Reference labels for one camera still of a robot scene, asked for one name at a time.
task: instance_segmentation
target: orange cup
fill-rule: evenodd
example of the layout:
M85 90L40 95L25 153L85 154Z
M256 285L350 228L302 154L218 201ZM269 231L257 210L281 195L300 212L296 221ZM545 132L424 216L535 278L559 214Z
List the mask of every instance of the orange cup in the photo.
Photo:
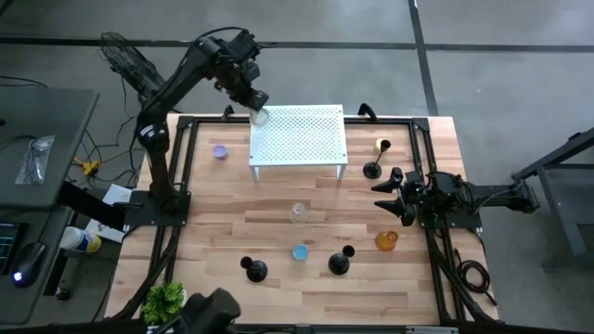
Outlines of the orange cup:
M391 251L396 247L398 234L394 231L384 231L375 237L375 245L380 251Z

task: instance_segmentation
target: computer keyboard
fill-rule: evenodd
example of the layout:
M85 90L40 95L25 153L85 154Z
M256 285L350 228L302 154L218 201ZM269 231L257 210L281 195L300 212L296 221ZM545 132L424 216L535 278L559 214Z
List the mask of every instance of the computer keyboard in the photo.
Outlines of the computer keyboard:
M6 275L27 225L0 223L0 275Z

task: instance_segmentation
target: purple object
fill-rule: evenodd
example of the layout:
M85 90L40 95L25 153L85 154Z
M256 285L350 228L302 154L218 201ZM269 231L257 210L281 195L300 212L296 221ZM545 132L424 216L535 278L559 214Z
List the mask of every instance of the purple object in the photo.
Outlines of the purple object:
M216 145L214 146L214 157L218 160L225 160L227 157L227 151L225 145Z

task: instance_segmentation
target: computer mouse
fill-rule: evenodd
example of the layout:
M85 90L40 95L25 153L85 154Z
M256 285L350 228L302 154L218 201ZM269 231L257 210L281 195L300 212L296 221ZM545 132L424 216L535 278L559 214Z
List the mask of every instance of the computer mouse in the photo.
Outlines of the computer mouse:
M41 242L23 246L12 267L12 283L19 288L26 288L35 283L44 255L45 245Z

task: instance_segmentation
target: gray desk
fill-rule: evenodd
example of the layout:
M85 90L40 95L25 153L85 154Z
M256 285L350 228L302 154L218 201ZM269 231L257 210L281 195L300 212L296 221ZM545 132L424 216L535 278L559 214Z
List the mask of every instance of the gray desk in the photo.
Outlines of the gray desk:
M11 210L0 211L0 217ZM0 276L0 324L22 325L29 321L37 300L42 294L51 268L58 254L58 244L64 229L72 219L73 211L57 206L50 211L31 211L3 219L10 223L27 223L29 228L21 245L39 240L47 246L39 277L28 288L17 288L10 275Z
M0 206L45 209L56 203L62 182L81 144L99 94L91 90L38 87L0 89L0 141L17 135L54 135L42 185L15 185L30 140L0 148Z
M17 135L54 135L42 185L15 185L22 156L29 140L11 142L0 148L0 217L8 212L30 211L2 219L29 226L19 248L41 241L46 246L40 275L28 288L18 289L10 276L0 276L0 324L20 325L29 321L42 294L58 253L64 228L73 212L56 203L98 100L98 93L81 89L37 87L0 88L0 141Z

